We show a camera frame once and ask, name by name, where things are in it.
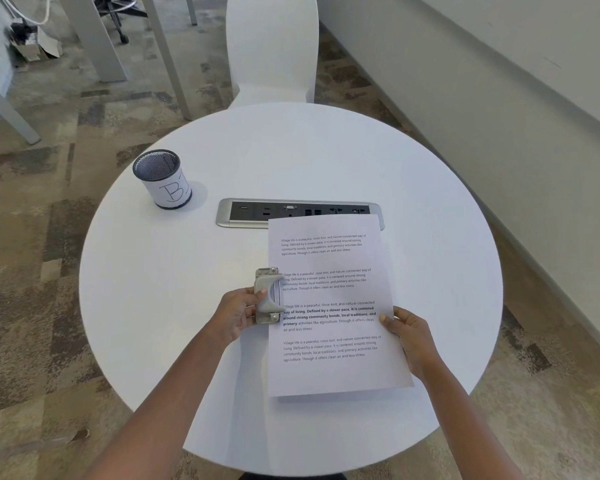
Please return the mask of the printed white paper sheet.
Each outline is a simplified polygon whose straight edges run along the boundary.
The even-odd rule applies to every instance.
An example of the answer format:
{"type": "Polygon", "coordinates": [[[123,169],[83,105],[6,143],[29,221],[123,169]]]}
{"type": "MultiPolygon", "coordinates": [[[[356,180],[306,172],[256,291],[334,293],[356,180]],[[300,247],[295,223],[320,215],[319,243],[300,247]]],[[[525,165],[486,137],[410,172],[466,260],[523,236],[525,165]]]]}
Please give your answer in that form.
{"type": "Polygon", "coordinates": [[[272,219],[269,264],[282,273],[285,312],[269,328],[270,397],[414,386],[393,312],[376,215],[272,219]]]}

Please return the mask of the person's left hand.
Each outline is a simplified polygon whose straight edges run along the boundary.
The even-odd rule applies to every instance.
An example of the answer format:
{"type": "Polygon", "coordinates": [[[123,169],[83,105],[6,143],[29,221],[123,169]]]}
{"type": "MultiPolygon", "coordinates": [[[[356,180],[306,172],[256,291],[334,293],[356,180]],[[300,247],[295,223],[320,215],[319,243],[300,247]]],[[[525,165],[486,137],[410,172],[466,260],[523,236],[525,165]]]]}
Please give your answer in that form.
{"type": "Polygon", "coordinates": [[[245,306],[247,290],[254,290],[254,287],[225,293],[208,322],[210,333],[224,347],[238,339],[243,330],[255,323],[256,306],[245,306]]]}

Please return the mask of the open cardboard box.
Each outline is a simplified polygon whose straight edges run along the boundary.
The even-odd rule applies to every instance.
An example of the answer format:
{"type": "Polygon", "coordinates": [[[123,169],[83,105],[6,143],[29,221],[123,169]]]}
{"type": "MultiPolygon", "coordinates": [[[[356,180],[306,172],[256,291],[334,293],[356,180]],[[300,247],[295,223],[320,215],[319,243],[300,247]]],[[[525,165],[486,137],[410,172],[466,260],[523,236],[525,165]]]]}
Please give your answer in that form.
{"type": "Polygon", "coordinates": [[[9,42],[24,61],[41,62],[63,56],[61,42],[47,35],[37,25],[16,18],[9,26],[9,42]]]}

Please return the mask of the white chair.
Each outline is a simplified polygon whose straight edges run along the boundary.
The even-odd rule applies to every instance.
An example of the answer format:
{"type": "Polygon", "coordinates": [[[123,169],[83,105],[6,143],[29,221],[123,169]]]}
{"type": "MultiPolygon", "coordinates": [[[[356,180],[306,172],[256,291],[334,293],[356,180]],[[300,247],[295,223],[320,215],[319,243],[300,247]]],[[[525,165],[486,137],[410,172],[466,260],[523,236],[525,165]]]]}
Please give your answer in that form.
{"type": "Polygon", "coordinates": [[[314,103],[319,53],[317,0],[227,0],[230,109],[314,103]]]}

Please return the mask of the person's left forearm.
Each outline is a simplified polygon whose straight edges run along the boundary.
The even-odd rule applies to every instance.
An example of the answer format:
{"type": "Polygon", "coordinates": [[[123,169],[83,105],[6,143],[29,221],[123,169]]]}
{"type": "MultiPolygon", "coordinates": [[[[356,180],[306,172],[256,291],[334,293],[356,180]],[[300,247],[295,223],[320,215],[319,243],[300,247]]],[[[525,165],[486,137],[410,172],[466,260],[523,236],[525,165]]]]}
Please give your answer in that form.
{"type": "Polygon", "coordinates": [[[169,480],[226,348],[240,336],[208,323],[115,435],[84,480],[169,480]]]}

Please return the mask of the person's right forearm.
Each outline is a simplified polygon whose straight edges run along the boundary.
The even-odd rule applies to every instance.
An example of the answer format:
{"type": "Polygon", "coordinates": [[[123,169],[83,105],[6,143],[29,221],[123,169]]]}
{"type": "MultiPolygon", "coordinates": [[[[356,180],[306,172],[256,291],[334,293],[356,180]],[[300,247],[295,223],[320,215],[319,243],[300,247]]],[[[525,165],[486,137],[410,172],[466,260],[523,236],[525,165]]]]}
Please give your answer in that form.
{"type": "Polygon", "coordinates": [[[440,357],[420,367],[420,379],[462,480],[525,480],[440,357]]]}

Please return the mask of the person's right hand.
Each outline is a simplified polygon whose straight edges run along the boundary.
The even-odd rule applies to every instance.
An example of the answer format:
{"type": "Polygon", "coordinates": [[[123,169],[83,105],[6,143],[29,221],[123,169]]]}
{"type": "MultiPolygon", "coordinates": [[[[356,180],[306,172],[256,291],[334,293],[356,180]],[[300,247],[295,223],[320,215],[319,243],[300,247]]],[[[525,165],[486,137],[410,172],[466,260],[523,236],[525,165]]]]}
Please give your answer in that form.
{"type": "Polygon", "coordinates": [[[388,316],[399,317],[405,322],[406,332],[404,338],[399,340],[400,345],[409,370],[427,387],[429,380],[435,378],[443,368],[443,361],[434,343],[428,322],[399,306],[394,306],[393,314],[388,316]]]}

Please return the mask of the black office chair base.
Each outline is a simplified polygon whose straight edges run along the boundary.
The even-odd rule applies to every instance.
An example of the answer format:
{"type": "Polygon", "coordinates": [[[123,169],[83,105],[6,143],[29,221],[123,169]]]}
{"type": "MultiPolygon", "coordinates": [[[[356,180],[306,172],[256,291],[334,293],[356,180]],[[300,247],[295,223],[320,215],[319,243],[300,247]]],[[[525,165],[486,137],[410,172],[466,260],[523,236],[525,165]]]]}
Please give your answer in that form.
{"type": "Polygon", "coordinates": [[[129,15],[138,18],[148,18],[145,10],[139,8],[138,0],[93,0],[100,17],[109,16],[119,34],[123,45],[129,44],[128,36],[122,31],[120,15],[129,15]]]}

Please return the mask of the grey desk leg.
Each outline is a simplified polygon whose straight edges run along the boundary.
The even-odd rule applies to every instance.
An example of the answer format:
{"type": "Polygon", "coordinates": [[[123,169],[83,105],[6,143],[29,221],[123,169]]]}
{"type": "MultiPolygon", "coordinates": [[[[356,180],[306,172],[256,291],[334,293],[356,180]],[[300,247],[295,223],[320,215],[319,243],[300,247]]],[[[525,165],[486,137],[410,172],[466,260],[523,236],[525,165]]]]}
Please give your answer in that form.
{"type": "Polygon", "coordinates": [[[0,94],[0,116],[5,119],[28,144],[33,145],[41,141],[39,134],[23,119],[23,117],[0,94]]]}
{"type": "Polygon", "coordinates": [[[58,0],[100,81],[122,82],[127,74],[92,0],[58,0]]]}
{"type": "Polygon", "coordinates": [[[189,108],[189,105],[186,101],[186,97],[184,94],[184,89],[180,78],[178,76],[178,72],[176,69],[176,65],[174,62],[174,58],[171,54],[171,51],[168,46],[168,40],[162,28],[162,24],[160,21],[160,17],[158,14],[157,7],[155,5],[154,0],[142,0],[145,12],[148,15],[149,23],[151,25],[155,40],[157,42],[157,46],[160,52],[160,56],[165,65],[165,69],[168,74],[169,81],[171,83],[171,87],[174,90],[174,94],[176,97],[176,101],[178,107],[182,113],[182,116],[187,121],[192,121],[192,113],[189,108]]]}

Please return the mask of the silver table power socket panel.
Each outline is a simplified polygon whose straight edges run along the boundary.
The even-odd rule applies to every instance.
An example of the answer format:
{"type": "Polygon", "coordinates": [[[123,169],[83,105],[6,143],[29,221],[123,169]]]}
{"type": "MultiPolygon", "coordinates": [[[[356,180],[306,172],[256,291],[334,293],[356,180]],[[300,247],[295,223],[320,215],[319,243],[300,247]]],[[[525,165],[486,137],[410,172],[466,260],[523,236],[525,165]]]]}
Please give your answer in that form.
{"type": "Polygon", "coordinates": [[[220,200],[216,225],[224,228],[268,228],[271,219],[325,215],[375,215],[385,228],[381,208],[365,201],[259,200],[225,198],[220,200]]]}

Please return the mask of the black mesh pen holder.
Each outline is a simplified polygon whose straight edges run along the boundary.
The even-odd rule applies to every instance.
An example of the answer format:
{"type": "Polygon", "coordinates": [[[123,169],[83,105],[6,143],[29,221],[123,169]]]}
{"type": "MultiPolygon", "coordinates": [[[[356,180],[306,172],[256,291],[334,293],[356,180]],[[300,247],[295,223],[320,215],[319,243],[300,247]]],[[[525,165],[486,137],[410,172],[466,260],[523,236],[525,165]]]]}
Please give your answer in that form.
{"type": "Polygon", "coordinates": [[[140,154],[133,162],[132,171],[161,209],[179,209],[192,199],[192,189],[184,176],[181,160],[170,150],[150,150],[140,154]]]}

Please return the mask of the grey metal hole punch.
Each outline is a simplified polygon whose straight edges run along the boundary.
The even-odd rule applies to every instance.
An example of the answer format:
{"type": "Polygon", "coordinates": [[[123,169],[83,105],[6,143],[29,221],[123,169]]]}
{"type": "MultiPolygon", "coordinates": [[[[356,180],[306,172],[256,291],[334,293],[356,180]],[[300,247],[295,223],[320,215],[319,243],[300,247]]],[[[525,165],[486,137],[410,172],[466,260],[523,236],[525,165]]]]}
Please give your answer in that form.
{"type": "Polygon", "coordinates": [[[255,273],[254,292],[265,296],[256,305],[255,323],[273,324],[280,321],[286,309],[281,304],[281,282],[284,275],[277,267],[259,268],[255,273]]]}

